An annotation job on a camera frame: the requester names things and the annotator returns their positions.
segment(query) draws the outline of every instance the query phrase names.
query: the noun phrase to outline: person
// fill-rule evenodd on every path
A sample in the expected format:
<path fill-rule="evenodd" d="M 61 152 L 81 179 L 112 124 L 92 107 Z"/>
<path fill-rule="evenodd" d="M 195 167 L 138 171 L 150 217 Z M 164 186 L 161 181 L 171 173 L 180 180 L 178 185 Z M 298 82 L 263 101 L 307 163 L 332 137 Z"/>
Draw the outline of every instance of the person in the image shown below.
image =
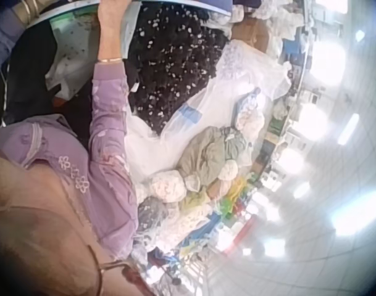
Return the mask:
<path fill-rule="evenodd" d="M 0 254 L 48 295 L 91 295 L 99 282 L 105 295 L 142 293 L 121 280 L 120 272 L 103 275 L 109 268 L 98 267 L 126 259 L 138 227 L 124 147 L 128 86 L 120 42 L 130 2 L 101 0 L 98 7 L 90 152 L 62 115 L 31 117 L 0 129 Z M 84 246 L 94 253 L 90 267 Z M 101 272 L 88 284 L 85 274 L 93 270 Z"/>

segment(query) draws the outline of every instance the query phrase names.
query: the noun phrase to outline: ceiling light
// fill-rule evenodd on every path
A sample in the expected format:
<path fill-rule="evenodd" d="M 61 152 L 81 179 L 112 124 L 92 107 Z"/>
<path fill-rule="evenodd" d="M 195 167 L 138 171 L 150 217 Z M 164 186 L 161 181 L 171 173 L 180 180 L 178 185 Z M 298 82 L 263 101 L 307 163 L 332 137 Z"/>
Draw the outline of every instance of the ceiling light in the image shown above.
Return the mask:
<path fill-rule="evenodd" d="M 350 236 L 376 219 L 376 192 L 359 198 L 332 218 L 339 236 Z"/>
<path fill-rule="evenodd" d="M 309 191 L 310 191 L 310 183 L 305 182 L 301 184 L 298 188 L 296 188 L 295 192 L 293 193 L 293 197 L 296 199 L 300 199 Z"/>
<path fill-rule="evenodd" d="M 348 140 L 350 139 L 351 135 L 354 133 L 354 130 L 359 122 L 359 114 L 353 114 L 353 116 L 349 119 L 346 127 L 344 128 L 343 132 L 341 133 L 340 137 L 338 138 L 337 143 L 339 145 L 345 145 Z"/>
<path fill-rule="evenodd" d="M 266 256 L 282 257 L 285 254 L 285 239 L 272 239 L 264 244 Z"/>
<path fill-rule="evenodd" d="M 303 168 L 304 160 L 295 150 L 286 148 L 277 163 L 287 172 L 296 174 Z"/>
<path fill-rule="evenodd" d="M 328 118 L 326 114 L 314 104 L 303 104 L 299 122 L 293 128 L 309 140 L 316 141 L 326 132 Z"/>
<path fill-rule="evenodd" d="M 341 14 L 348 12 L 348 0 L 315 0 L 315 2 Z"/>
<path fill-rule="evenodd" d="M 198 289 L 196 290 L 196 296 L 203 296 L 203 291 L 200 287 L 198 287 Z"/>
<path fill-rule="evenodd" d="M 365 38 L 365 32 L 363 32 L 362 30 L 359 30 L 358 32 L 356 32 L 355 40 L 357 42 L 361 42 L 363 40 L 363 38 Z"/>
<path fill-rule="evenodd" d="M 251 215 L 257 215 L 259 213 L 259 209 L 257 208 L 257 206 L 253 205 L 253 204 L 249 204 L 246 208 L 247 212 Z"/>
<path fill-rule="evenodd" d="M 312 52 L 312 76 L 327 85 L 337 85 L 343 78 L 346 65 L 346 52 L 334 42 L 318 41 Z"/>
<path fill-rule="evenodd" d="M 278 209 L 273 206 L 267 207 L 266 218 L 267 218 L 267 221 L 273 221 L 273 222 L 278 221 L 280 219 L 280 213 L 278 212 Z"/>
<path fill-rule="evenodd" d="M 252 252 L 251 249 L 247 249 L 247 248 L 243 249 L 243 255 L 244 256 L 250 256 L 251 252 Z"/>

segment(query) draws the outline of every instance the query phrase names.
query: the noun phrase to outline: sleeve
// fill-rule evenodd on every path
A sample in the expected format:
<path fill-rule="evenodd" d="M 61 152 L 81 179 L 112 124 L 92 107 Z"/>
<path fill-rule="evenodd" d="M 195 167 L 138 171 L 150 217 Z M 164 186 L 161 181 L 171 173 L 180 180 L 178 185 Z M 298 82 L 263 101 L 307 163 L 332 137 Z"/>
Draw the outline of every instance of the sleeve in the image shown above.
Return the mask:
<path fill-rule="evenodd" d="M 100 244 L 116 258 L 132 250 L 138 226 L 137 202 L 128 174 L 124 138 L 128 86 L 123 63 L 97 64 L 90 125 L 90 177 Z"/>
<path fill-rule="evenodd" d="M 0 10 L 0 69 L 24 31 L 25 26 L 11 9 Z"/>

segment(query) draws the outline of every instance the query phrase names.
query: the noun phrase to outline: gold bracelet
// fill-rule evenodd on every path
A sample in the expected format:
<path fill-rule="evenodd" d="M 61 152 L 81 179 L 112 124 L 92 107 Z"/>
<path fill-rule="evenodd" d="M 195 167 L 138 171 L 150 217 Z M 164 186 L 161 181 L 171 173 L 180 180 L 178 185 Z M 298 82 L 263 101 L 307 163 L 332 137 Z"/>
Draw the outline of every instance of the gold bracelet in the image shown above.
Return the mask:
<path fill-rule="evenodd" d="M 20 1 L 23 3 L 24 7 L 26 8 L 26 12 L 27 12 L 27 14 L 28 14 L 28 23 L 27 23 L 27 25 L 29 25 L 30 22 L 31 22 L 31 11 L 30 11 L 30 6 L 28 6 L 28 4 L 27 4 L 27 2 L 26 2 L 25 0 L 20 0 Z"/>
<path fill-rule="evenodd" d="M 117 57 L 117 58 L 114 58 L 114 59 L 104 59 L 104 60 L 98 60 L 100 63 L 105 63 L 105 64 L 109 64 L 109 63 L 117 63 L 117 62 L 121 62 L 122 61 L 122 58 L 121 57 Z"/>
<path fill-rule="evenodd" d="M 34 8 L 35 8 L 35 14 L 37 17 L 40 17 L 40 10 L 38 9 L 37 1 L 33 0 Z"/>

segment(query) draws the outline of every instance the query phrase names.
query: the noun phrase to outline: plastic bag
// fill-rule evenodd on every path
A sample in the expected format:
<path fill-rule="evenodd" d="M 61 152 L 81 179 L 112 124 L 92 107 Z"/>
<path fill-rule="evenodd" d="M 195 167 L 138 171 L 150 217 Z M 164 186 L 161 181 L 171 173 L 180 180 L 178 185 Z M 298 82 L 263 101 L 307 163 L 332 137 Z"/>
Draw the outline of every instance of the plastic bag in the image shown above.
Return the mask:
<path fill-rule="evenodd" d="M 267 25 L 273 35 L 294 41 L 296 29 L 304 25 L 304 17 L 281 7 Z"/>
<path fill-rule="evenodd" d="M 162 202 L 179 202 L 186 196 L 186 187 L 178 171 L 165 171 L 155 174 L 148 182 L 151 195 Z"/>
<path fill-rule="evenodd" d="M 240 131 L 249 143 L 253 143 L 264 126 L 263 113 L 257 109 L 256 95 L 258 90 L 237 103 L 235 128 Z"/>
<path fill-rule="evenodd" d="M 125 145 L 133 180 L 172 170 L 191 139 L 208 126 L 230 126 L 236 102 L 255 87 L 272 100 L 286 94 L 291 86 L 287 71 L 263 52 L 232 40 L 217 64 L 217 76 L 174 113 L 160 137 L 128 110 Z"/>

